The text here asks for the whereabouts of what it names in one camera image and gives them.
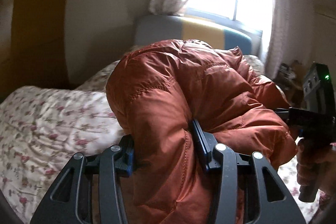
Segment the right hand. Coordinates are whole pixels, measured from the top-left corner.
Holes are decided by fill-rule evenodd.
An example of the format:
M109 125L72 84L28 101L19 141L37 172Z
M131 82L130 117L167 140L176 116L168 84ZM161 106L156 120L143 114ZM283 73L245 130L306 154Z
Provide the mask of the right hand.
M319 190L328 196L335 194L335 145L323 149L311 148L309 141L298 142L297 182L301 186L314 184L321 175Z

